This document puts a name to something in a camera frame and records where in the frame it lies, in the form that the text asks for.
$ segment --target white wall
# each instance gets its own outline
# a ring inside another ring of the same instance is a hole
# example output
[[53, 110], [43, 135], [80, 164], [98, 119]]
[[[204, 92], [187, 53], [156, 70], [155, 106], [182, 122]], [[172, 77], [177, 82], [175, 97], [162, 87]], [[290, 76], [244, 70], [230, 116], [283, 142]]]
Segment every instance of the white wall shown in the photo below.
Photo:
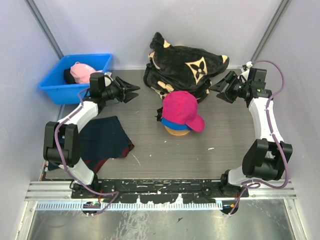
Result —
[[65, 55], [114, 54], [115, 69], [145, 68], [160, 32], [173, 45], [251, 58], [280, 0], [35, 0]]
[[[278, 63], [286, 76], [275, 101], [275, 118], [284, 140], [293, 146], [290, 176], [310, 239], [320, 234], [320, 1], [292, 1], [259, 59]], [[267, 87], [280, 87], [280, 75], [269, 70]]]
[[0, 1], [0, 26], [0, 238], [11, 240], [40, 175], [45, 124], [58, 115], [37, 90], [58, 58], [24, 1]]

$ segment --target light pink hat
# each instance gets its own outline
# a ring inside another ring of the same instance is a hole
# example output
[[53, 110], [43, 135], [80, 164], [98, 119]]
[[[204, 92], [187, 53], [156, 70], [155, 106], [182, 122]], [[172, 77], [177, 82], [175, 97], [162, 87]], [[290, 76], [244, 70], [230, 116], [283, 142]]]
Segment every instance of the light pink hat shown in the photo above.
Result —
[[93, 67], [78, 61], [70, 68], [70, 74], [74, 77], [77, 84], [89, 84], [90, 74], [96, 72], [101, 73], [102, 70], [97, 71]]
[[173, 91], [164, 98], [162, 117], [196, 132], [205, 128], [205, 120], [198, 115], [197, 99], [187, 91]]

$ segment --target wooden base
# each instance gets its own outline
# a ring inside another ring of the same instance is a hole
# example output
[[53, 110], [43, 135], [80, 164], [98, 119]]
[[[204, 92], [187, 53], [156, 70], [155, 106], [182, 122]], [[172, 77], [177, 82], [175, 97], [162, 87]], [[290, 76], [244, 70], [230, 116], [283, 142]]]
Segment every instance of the wooden base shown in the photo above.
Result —
[[175, 137], [183, 137], [183, 136], [187, 135], [188, 133], [190, 133], [190, 130], [188, 130], [188, 129], [178, 131], [178, 130], [173, 130], [167, 126], [164, 126], [164, 127], [168, 133], [170, 133], [172, 136], [175, 136]]

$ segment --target black plush blanket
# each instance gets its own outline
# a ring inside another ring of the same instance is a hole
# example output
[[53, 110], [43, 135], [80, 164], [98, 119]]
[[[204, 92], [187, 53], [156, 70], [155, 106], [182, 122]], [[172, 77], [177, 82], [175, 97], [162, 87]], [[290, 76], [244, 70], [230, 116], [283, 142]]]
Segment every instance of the black plush blanket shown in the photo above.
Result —
[[172, 46], [156, 32], [150, 48], [150, 63], [143, 81], [163, 99], [173, 91], [187, 91], [201, 102], [209, 94], [212, 78], [223, 73], [229, 64], [225, 55], [215, 55], [203, 49]]

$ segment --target blue plastic bin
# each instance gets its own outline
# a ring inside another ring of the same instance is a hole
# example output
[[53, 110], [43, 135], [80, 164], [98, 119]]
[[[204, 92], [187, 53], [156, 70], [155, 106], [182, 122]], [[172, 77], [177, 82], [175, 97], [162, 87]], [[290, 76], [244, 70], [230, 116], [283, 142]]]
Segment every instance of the blue plastic bin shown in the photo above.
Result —
[[90, 86], [85, 84], [67, 84], [64, 79], [64, 70], [69, 69], [76, 62], [88, 64], [95, 70], [108, 72], [112, 60], [112, 54], [76, 54], [64, 56], [49, 74], [38, 84], [38, 88], [44, 90], [55, 104], [78, 104], [78, 93]]

